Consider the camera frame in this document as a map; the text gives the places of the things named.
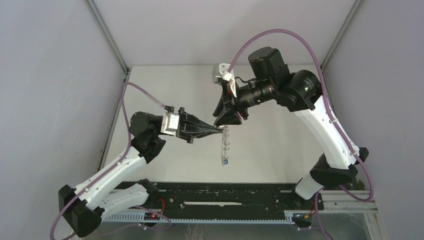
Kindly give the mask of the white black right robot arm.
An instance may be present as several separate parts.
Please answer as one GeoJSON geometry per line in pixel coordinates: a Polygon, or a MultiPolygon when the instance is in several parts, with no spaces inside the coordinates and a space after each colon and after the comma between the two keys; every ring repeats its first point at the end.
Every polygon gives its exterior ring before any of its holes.
{"type": "Polygon", "coordinates": [[[369,156],[366,147],[358,147],[346,136],[325,108],[322,86],[309,70],[291,72],[280,51],[262,47],[248,56],[254,78],[239,86],[228,63],[213,67],[212,80],[222,88],[213,112],[217,127],[241,125],[248,109],[275,100],[294,113],[310,130],[323,153],[291,194],[291,204],[304,209],[316,192],[351,183],[357,176],[356,165],[369,156]]]}

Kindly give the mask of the aluminium frame rail left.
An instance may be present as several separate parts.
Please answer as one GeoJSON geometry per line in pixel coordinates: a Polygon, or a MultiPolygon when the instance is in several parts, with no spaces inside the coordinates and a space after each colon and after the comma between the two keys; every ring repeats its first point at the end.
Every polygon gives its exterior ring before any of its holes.
{"type": "Polygon", "coordinates": [[[113,132],[116,127],[116,122],[119,117],[120,104],[121,104],[121,87],[122,84],[128,79],[129,66],[125,62],[121,51],[119,50],[116,41],[114,40],[110,29],[107,26],[106,21],[99,9],[98,4],[94,0],[87,0],[85,2],[88,10],[90,11],[97,28],[102,34],[102,43],[107,45],[108,56],[111,64],[106,65],[104,63],[101,66],[104,68],[104,72],[108,72],[106,75],[111,82],[111,95],[108,97],[106,109],[108,110],[107,116],[109,117],[108,124],[106,126],[105,140],[100,151],[100,159],[98,162],[97,169],[100,170],[106,165],[108,152],[110,149],[113,132]]]}

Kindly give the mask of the aluminium frame rail right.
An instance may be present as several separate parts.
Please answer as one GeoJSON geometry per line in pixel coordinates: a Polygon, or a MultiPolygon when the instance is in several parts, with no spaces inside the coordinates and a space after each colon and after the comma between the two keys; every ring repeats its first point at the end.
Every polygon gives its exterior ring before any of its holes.
{"type": "Polygon", "coordinates": [[[335,73],[337,69],[337,55],[340,52],[342,43],[344,42],[348,31],[351,28],[351,25],[354,23],[358,14],[361,12],[366,0],[354,0],[348,13],[344,17],[342,24],[338,28],[338,31],[327,51],[322,63],[321,70],[323,72],[325,82],[326,82],[326,91],[328,94],[329,105],[331,106],[334,116],[338,117],[338,103],[337,103],[337,88],[336,88],[336,78],[335,73]]]}

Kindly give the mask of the aluminium frame rail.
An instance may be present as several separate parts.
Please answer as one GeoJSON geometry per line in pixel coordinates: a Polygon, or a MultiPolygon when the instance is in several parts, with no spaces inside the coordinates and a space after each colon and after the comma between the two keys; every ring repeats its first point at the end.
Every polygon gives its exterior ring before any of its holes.
{"type": "Polygon", "coordinates": [[[97,169],[100,170],[106,165],[108,152],[110,149],[113,132],[116,127],[116,122],[119,117],[120,104],[121,104],[121,87],[122,84],[128,79],[129,66],[125,62],[121,51],[119,50],[116,41],[114,40],[110,29],[107,26],[106,21],[99,9],[98,4],[94,0],[87,0],[85,2],[88,10],[90,11],[97,28],[102,34],[102,43],[107,45],[108,56],[111,64],[106,65],[104,63],[101,66],[104,68],[104,72],[108,72],[106,75],[111,82],[111,95],[108,97],[106,109],[108,110],[107,116],[109,117],[108,124],[106,126],[105,140],[100,151],[100,159],[98,162],[97,169]]]}
{"type": "Polygon", "coordinates": [[[335,73],[337,69],[337,55],[340,52],[342,43],[344,42],[348,31],[351,28],[351,25],[354,23],[358,14],[361,12],[366,0],[354,0],[348,13],[344,17],[342,24],[338,28],[338,31],[327,51],[322,63],[321,70],[323,72],[325,82],[326,82],[326,91],[328,94],[329,105],[331,106],[334,116],[338,117],[338,103],[337,103],[337,88],[336,88],[336,78],[335,73]]]}

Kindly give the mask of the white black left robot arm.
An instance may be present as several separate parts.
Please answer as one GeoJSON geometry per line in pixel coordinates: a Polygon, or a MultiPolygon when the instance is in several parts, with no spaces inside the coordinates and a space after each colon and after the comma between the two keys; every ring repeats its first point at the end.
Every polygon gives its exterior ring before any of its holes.
{"type": "Polygon", "coordinates": [[[80,238],[93,233],[109,216],[135,206],[153,208],[158,189],[148,179],[113,192],[124,178],[147,166],[166,144],[161,136],[176,137],[187,143],[222,133],[222,127],[210,125],[181,107],[177,113],[154,115],[136,112],[127,121],[127,147],[111,163],[75,187],[64,185],[58,191],[61,216],[80,238]]]}

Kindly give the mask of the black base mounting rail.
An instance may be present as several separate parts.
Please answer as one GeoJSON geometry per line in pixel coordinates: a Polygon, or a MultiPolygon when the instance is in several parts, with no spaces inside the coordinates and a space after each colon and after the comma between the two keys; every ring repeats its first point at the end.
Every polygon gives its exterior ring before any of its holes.
{"type": "Polygon", "coordinates": [[[322,196],[295,196],[293,183],[155,182],[158,192],[142,207],[172,223],[291,224],[322,211],[322,196]]]}

